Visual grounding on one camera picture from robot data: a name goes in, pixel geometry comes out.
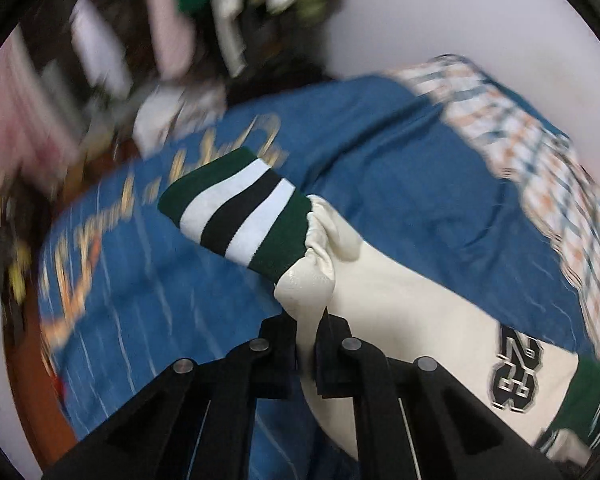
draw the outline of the brown wood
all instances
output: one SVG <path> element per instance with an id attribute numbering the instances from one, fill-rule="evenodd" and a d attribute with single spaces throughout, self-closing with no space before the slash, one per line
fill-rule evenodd
<path id="1" fill-rule="evenodd" d="M 120 165 L 139 156 L 133 140 L 118 147 L 116 158 L 112 149 L 75 171 L 70 189 L 60 193 L 54 204 L 54 217 L 77 200 Z M 27 284 L 24 304 L 25 334 L 17 346 L 6 345 L 6 359 L 11 389 L 22 427 L 31 448 L 44 470 L 55 463 L 76 444 L 74 430 L 62 414 L 51 378 L 42 362 L 40 314 L 36 293 L 37 280 Z"/>
<path id="2" fill-rule="evenodd" d="M 16 347 L 6 347 L 11 390 L 25 435 L 44 470 L 76 443 L 40 352 L 40 317 L 35 284 L 29 284 L 24 305 L 25 334 Z"/>

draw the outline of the striped cuff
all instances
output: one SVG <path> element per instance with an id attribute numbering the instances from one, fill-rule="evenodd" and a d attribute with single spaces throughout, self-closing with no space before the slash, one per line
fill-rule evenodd
<path id="1" fill-rule="evenodd" d="M 306 251 L 311 208 L 247 148 L 181 177 L 158 202 L 187 238 L 274 283 Z"/>

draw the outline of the printed number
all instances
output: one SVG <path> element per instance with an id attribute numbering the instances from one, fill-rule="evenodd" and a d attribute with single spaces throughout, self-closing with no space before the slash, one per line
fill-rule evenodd
<path id="1" fill-rule="evenodd" d="M 542 348 L 538 340 L 526 338 L 508 326 L 500 326 L 501 362 L 493 369 L 491 396 L 501 410 L 524 413 L 534 402 L 538 391 L 536 372 L 542 366 Z"/>

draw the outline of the black stripe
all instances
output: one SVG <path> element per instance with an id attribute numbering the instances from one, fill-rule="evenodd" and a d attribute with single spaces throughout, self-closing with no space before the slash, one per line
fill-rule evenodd
<path id="1" fill-rule="evenodd" d="M 200 245 L 224 256 L 236 231 L 271 194 L 280 180 L 282 177 L 275 171 L 267 170 L 247 189 L 222 204 L 202 229 Z"/>

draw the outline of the plaid shirt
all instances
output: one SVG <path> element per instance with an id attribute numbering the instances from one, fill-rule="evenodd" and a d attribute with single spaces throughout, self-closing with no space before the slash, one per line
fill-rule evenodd
<path id="1" fill-rule="evenodd" d="M 578 291 L 600 359 L 600 187 L 578 162 L 570 139 L 524 111 L 459 56 L 387 73 L 417 95 L 442 104 L 442 119 L 487 163 L 516 183 L 523 210 L 560 255 Z"/>

